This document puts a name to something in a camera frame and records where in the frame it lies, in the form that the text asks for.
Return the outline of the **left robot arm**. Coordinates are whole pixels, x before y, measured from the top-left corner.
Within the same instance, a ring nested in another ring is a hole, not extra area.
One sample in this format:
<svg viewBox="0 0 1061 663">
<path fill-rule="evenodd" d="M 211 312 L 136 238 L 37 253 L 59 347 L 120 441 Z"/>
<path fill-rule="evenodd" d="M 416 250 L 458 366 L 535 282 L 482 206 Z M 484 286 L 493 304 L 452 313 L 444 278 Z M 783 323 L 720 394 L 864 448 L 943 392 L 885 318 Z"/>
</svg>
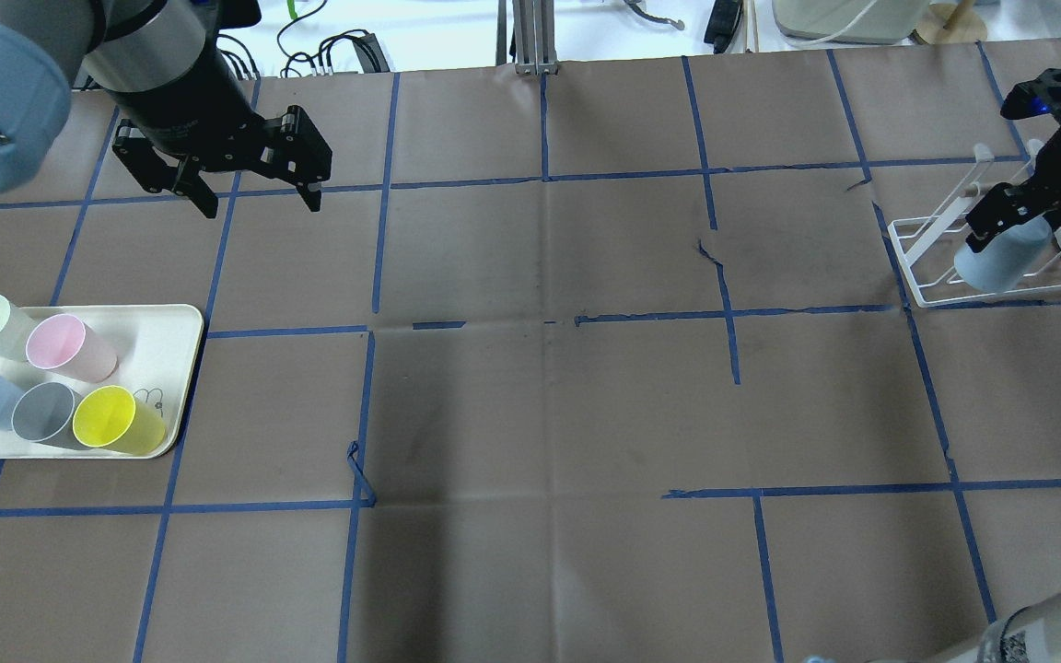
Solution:
<svg viewBox="0 0 1061 663">
<path fill-rule="evenodd" d="M 121 109 L 111 149 L 145 192 L 212 219 L 204 173 L 248 169 L 317 213 L 332 149 L 298 105 L 257 114 L 218 49 L 261 17 L 257 1 L 0 1 L 0 194 L 38 175 L 86 73 Z"/>
</svg>

